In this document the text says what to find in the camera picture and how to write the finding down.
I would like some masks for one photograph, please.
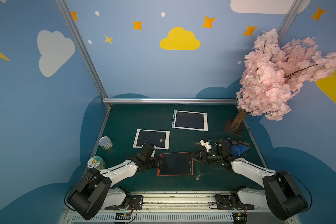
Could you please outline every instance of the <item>orange star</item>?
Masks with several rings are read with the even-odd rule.
[[[245,33],[243,34],[243,36],[245,35],[249,35],[249,36],[252,36],[253,35],[253,32],[254,30],[256,29],[257,27],[251,27],[248,25],[248,28],[246,29]]]
[[[140,29],[140,30],[142,30],[142,27],[141,27],[141,25],[142,25],[142,22],[136,22],[136,21],[134,21],[133,20],[133,22],[134,22],[134,30],[135,29]]]
[[[313,16],[311,16],[311,18],[315,19],[316,21],[318,21],[318,19],[320,18],[320,16],[325,13],[326,10],[321,10],[320,6],[318,7],[318,10],[315,12],[315,14]]]
[[[205,17],[205,23],[204,23],[204,25],[202,26],[202,28],[204,28],[204,27],[209,27],[209,28],[211,29],[214,20],[215,20],[215,18],[211,18],[211,19],[209,19],[208,17]]]
[[[77,13],[77,12],[71,12],[73,19],[78,21],[78,18],[77,18],[76,13]]]

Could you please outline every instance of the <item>tin can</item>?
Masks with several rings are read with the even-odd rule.
[[[104,149],[104,150],[109,150],[112,148],[113,143],[111,141],[111,139],[107,136],[104,136],[102,138],[100,138],[99,140],[99,145]]]
[[[95,155],[87,162],[87,166],[89,168],[96,168],[100,170],[106,168],[106,163],[103,161],[101,156]]]

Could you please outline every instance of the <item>drawing tablet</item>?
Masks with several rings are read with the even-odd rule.
[[[159,156],[164,164],[158,168],[158,176],[193,175],[192,152],[163,153]]]
[[[175,110],[173,114],[172,128],[208,131],[208,119],[206,113]]]
[[[157,149],[169,149],[169,131],[137,129],[133,147],[142,148],[143,144],[153,143]]]

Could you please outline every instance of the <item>pink blossom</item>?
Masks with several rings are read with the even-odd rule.
[[[292,40],[282,48],[277,38],[275,29],[257,37],[255,51],[245,56],[242,88],[237,92],[238,108],[252,116],[265,114],[269,120],[281,120],[291,111],[287,101],[300,92],[304,81],[328,77],[336,70],[336,53],[322,57],[314,38]]]
[[[315,45],[316,41],[314,40],[314,37],[313,38],[306,37],[304,39],[304,43],[306,43],[309,46],[313,47]]]

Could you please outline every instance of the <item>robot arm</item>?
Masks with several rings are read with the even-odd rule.
[[[230,144],[221,139],[215,142],[215,151],[207,151],[205,148],[192,155],[192,158],[203,164],[218,162],[232,172],[241,174],[258,183],[264,190],[253,190],[247,187],[239,187],[232,190],[229,203],[233,207],[242,204],[251,204],[270,209],[271,212],[281,220],[308,208],[307,201],[296,185],[292,176],[287,171],[274,171],[253,164],[246,159],[233,155],[230,151]]]
[[[134,176],[142,170],[158,168],[163,163],[160,157],[153,157],[156,147],[144,145],[140,153],[123,163],[108,169],[90,168],[67,197],[67,202],[85,219],[91,219],[102,206],[121,203],[126,194],[118,189],[110,190],[112,185]]]

